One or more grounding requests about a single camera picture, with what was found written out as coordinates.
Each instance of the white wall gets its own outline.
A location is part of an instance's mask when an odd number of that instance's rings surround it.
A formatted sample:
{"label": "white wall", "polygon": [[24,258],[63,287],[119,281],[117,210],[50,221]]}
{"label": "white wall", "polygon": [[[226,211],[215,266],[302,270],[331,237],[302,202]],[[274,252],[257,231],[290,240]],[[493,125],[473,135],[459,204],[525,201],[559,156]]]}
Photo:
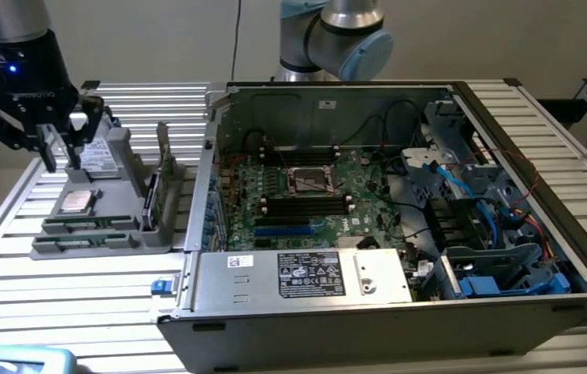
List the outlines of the white wall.
{"label": "white wall", "polygon": [[[47,0],[72,82],[229,77],[237,0]],[[243,0],[239,80],[278,61],[278,1]],[[517,77],[539,97],[567,97],[587,77],[587,0],[381,0],[395,49],[386,79]],[[0,167],[24,151],[0,144]]]}

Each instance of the blue cable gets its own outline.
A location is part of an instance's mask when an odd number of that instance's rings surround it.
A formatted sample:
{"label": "blue cable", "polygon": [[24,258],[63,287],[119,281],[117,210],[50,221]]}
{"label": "blue cable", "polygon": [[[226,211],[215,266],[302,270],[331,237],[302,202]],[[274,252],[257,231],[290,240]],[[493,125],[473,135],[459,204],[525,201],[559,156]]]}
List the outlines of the blue cable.
{"label": "blue cable", "polygon": [[[430,170],[430,167],[427,164],[423,165],[426,169]],[[462,188],[466,190],[466,194],[467,196],[470,196],[470,199],[475,199],[474,194],[471,193],[470,187],[467,187],[467,185],[461,182],[458,179],[455,179],[451,174],[449,174],[441,167],[437,167],[434,170],[438,174],[441,174],[445,179],[447,179],[454,185],[457,185],[458,188]],[[497,232],[497,227],[495,227],[495,223],[493,222],[493,217],[489,214],[489,211],[486,210],[486,207],[483,206],[483,203],[481,201],[477,202],[477,209],[478,211],[481,211],[481,213],[483,214],[483,217],[486,219],[486,222],[489,223],[489,227],[490,227],[490,248],[494,249],[495,245],[497,245],[497,239],[498,239],[498,232]]]}

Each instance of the aluminum extrusion table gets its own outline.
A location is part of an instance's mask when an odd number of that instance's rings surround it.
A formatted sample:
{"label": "aluminum extrusion table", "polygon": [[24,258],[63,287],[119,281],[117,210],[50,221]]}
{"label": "aluminum extrusion table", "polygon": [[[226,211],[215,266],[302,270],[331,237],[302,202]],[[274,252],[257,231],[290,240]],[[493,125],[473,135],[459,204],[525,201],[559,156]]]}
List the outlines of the aluminum extrusion table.
{"label": "aluminum extrusion table", "polygon": [[[522,87],[501,80],[467,82],[526,158],[587,230],[587,152]],[[205,84],[104,84],[96,93],[133,132],[145,161],[157,160],[157,121],[169,121],[177,160],[198,160],[203,135]],[[68,349],[87,372],[185,372],[150,324],[151,281],[179,271],[193,168],[179,204],[175,245],[150,256],[31,261],[39,232],[66,175],[31,161],[0,207],[0,344],[40,344]],[[401,338],[405,349],[407,338]],[[587,372],[587,327],[553,337],[522,357],[411,362],[294,372],[427,373]]]}

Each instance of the barcode sticker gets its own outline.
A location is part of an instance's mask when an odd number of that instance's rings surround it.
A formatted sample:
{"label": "barcode sticker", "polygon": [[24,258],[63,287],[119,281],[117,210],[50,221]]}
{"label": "barcode sticker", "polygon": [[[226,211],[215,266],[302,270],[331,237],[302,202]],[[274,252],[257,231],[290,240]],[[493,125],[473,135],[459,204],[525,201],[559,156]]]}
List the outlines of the barcode sticker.
{"label": "barcode sticker", "polygon": [[88,172],[117,170],[107,142],[102,138],[95,137],[94,141],[84,145],[80,153],[80,166]]}

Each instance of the robotic arm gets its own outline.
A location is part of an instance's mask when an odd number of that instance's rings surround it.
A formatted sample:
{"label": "robotic arm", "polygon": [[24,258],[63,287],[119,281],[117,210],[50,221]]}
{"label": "robotic arm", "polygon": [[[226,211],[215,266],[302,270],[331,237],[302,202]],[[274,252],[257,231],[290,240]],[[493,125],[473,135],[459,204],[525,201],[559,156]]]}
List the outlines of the robotic arm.
{"label": "robotic arm", "polygon": [[[12,150],[38,152],[44,167],[55,164],[44,142],[51,125],[66,147],[70,165],[91,142],[103,113],[99,97],[78,94],[70,84],[42,0],[0,0],[0,141]],[[86,122],[75,129],[68,115],[75,106]],[[20,123],[20,129],[4,114]]]}
{"label": "robotic arm", "polygon": [[275,80],[373,79],[391,54],[382,20],[377,0],[282,0]]}

